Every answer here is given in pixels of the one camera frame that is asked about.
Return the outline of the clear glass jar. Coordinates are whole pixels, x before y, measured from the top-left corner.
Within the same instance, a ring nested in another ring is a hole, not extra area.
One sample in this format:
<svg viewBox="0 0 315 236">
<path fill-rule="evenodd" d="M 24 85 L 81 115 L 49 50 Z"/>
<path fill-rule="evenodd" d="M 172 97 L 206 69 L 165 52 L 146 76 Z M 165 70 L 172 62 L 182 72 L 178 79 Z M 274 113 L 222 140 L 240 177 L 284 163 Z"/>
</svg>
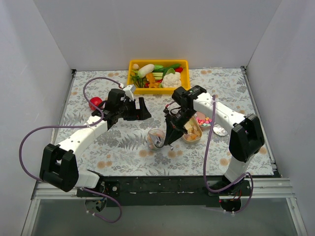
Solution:
<svg viewBox="0 0 315 236">
<path fill-rule="evenodd" d="M 147 139 L 149 148 L 158 150 L 164 146 L 165 134 L 162 130 L 153 128 L 148 131 Z"/>
</svg>

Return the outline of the beige tray of orange candies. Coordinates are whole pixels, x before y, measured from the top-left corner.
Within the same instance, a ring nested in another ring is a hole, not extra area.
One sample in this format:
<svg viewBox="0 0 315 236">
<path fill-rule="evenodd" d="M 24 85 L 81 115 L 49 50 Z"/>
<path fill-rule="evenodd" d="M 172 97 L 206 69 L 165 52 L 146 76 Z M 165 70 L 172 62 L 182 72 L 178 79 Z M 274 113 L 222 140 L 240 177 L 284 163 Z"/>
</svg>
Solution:
<svg viewBox="0 0 315 236">
<path fill-rule="evenodd" d="M 192 117 L 185 125 L 184 128 L 187 133 L 182 136 L 182 139 L 187 144 L 195 144 L 201 140 L 202 130 L 199 127 L 195 117 Z"/>
</svg>

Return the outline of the pink tray of colourful candies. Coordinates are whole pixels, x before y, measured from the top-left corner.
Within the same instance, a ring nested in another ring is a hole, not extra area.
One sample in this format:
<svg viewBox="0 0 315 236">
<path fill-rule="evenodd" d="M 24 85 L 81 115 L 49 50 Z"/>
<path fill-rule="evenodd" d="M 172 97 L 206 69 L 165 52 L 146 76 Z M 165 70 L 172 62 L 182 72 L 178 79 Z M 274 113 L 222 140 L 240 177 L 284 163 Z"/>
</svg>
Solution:
<svg viewBox="0 0 315 236">
<path fill-rule="evenodd" d="M 203 113 L 197 112 L 195 119 L 201 130 L 208 130 L 212 126 L 212 120 Z"/>
</svg>

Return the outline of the silver metal jar lid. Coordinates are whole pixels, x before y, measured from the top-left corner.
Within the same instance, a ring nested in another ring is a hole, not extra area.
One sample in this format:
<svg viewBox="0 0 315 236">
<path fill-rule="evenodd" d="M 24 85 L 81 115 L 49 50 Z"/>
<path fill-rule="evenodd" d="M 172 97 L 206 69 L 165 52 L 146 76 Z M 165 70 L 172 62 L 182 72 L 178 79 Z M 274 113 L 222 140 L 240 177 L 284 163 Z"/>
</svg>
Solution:
<svg viewBox="0 0 315 236">
<path fill-rule="evenodd" d="M 218 124 L 215 124 L 214 127 L 213 127 L 213 132 L 218 135 L 218 136 L 221 136 L 221 137 L 224 137 L 226 135 L 228 135 L 228 132 L 223 128 L 221 127 L 220 125 Z"/>
</svg>

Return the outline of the silver metal scoop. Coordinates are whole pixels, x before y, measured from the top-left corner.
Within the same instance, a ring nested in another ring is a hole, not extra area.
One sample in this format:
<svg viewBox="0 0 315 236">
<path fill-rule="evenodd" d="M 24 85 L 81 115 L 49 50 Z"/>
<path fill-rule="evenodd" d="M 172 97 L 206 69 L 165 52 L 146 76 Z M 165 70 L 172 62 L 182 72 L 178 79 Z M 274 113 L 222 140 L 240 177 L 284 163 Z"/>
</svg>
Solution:
<svg viewBox="0 0 315 236">
<path fill-rule="evenodd" d="M 160 136 L 149 134 L 149 137 L 152 141 L 153 149 L 161 149 L 164 147 L 164 139 Z"/>
</svg>

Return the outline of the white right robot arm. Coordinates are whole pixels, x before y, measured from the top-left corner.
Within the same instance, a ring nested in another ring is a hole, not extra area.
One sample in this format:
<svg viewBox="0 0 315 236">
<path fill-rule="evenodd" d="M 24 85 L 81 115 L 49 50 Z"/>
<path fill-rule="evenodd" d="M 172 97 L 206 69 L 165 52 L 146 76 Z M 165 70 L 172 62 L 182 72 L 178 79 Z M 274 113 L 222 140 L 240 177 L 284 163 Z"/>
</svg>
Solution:
<svg viewBox="0 0 315 236">
<path fill-rule="evenodd" d="M 212 124 L 220 125 L 230 136 L 229 151 L 232 155 L 227 171 L 216 185 L 206 188 L 211 193 L 225 192 L 234 195 L 240 189 L 240 182 L 248 175 L 247 169 L 252 158 L 264 146 L 265 140 L 257 115 L 246 116 L 215 100 L 206 89 L 194 86 L 189 90 L 179 87 L 174 90 L 172 99 L 179 105 L 174 113 L 164 108 L 166 135 L 164 146 L 187 134 L 185 124 L 200 112 L 212 119 Z"/>
</svg>

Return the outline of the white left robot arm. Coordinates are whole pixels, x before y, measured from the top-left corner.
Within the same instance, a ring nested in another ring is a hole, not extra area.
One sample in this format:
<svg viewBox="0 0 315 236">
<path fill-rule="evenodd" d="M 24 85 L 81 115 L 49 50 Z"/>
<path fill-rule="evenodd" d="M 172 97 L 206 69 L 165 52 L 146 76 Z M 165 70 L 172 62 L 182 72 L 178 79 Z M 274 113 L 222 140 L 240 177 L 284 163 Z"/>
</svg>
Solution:
<svg viewBox="0 0 315 236">
<path fill-rule="evenodd" d="M 48 144 L 44 148 L 40 179 L 64 192 L 75 187 L 85 187 L 93 196 L 101 196 L 105 185 L 99 181 L 100 175 L 89 170 L 79 170 L 77 158 L 119 119 L 135 121 L 151 118 L 144 98 L 139 97 L 138 100 L 137 108 L 131 90 L 110 90 L 108 99 L 92 112 L 86 125 L 57 145 Z"/>
</svg>

